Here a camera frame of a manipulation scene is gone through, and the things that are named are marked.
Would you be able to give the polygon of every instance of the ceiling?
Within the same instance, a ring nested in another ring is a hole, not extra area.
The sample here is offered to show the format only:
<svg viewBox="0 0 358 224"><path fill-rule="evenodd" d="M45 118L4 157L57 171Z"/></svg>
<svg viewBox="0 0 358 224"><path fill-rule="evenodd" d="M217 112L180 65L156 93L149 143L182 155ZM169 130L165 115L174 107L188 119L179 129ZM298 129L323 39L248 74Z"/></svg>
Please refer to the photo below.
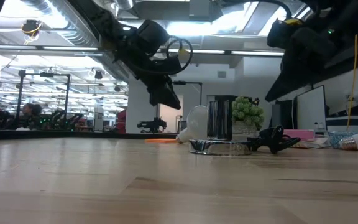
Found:
<svg viewBox="0 0 358 224"><path fill-rule="evenodd" d="M29 7L26 3L32 2L30 0L6 0L0 14L0 45L26 43L41 46L99 47L83 19L67 6L67 0L34 1L47 2L48 6L53 7L45 14L42 10ZM311 13L310 9L299 1L283 2L289 6L294 17L304 18ZM183 11L186 10L185 4L189 4L189 1L141 1L132 10L119 13L115 11L114 5L111 7L111 4L107 4L106 8L113 14L116 13L121 23L134 27L139 27L146 18L154 18L171 35L188 39L194 49L281 52L280 49L267 46L266 35L275 19L285 17L282 8L265 2L222 4L219 13L223 16L217 17L213 22L172 20L174 11L181 16L189 14L188 11ZM27 42L28 36L24 35L21 29L27 19L42 21L40 34L32 42ZM242 56L197 54L191 63L227 64L233 67L241 58ZM1 71L0 107L7 110L16 108L19 70L27 70L27 73L50 71L71 75L72 89L68 107L71 113L91 116L94 104L99 103L103 104L105 115L113 117L114 113L127 105L126 95L129 90L126 81L131 74L122 64L112 64L112 60L113 58L104 52L0 50L0 66L4 68ZM102 80L95 80L94 73L97 70L102 71ZM65 94L62 89L67 82L64 78L45 80L38 76L27 76L24 81L23 103L40 103L46 113L64 105Z"/></svg>

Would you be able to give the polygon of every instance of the wooden table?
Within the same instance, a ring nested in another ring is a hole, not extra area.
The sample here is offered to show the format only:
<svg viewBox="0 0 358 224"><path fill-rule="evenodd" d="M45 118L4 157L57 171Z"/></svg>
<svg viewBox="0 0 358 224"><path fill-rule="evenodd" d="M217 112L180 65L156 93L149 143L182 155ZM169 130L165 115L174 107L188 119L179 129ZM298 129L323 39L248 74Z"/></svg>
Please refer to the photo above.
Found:
<svg viewBox="0 0 358 224"><path fill-rule="evenodd" d="M0 141L0 223L358 223L358 152L187 150L143 140Z"/></svg>

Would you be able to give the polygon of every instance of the workstation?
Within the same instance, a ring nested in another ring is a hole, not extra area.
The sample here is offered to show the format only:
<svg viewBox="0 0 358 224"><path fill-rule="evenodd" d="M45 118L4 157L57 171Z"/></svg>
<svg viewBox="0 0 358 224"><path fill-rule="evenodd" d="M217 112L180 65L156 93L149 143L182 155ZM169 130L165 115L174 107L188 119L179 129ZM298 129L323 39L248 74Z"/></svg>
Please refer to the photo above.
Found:
<svg viewBox="0 0 358 224"><path fill-rule="evenodd" d="M0 223L111 221L358 222L358 1L0 0Z"/></svg>

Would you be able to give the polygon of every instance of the person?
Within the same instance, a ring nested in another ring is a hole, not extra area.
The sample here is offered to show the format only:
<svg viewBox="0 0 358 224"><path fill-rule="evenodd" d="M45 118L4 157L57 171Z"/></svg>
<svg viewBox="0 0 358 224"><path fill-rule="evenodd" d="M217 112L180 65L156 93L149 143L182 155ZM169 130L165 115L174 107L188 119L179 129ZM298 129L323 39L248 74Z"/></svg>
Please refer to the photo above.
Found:
<svg viewBox="0 0 358 224"><path fill-rule="evenodd" d="M22 112L25 116L40 116L42 107L40 105L27 103L23 106Z"/></svg>

